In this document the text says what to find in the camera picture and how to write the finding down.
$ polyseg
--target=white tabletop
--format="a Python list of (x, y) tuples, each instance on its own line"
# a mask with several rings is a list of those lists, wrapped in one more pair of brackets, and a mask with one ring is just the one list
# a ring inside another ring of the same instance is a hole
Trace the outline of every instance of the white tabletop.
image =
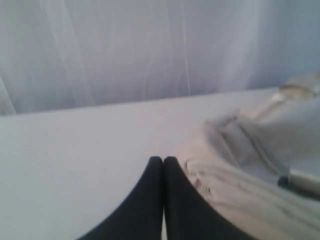
[(150, 156), (275, 89), (0, 118), (0, 239), (73, 240), (126, 198)]

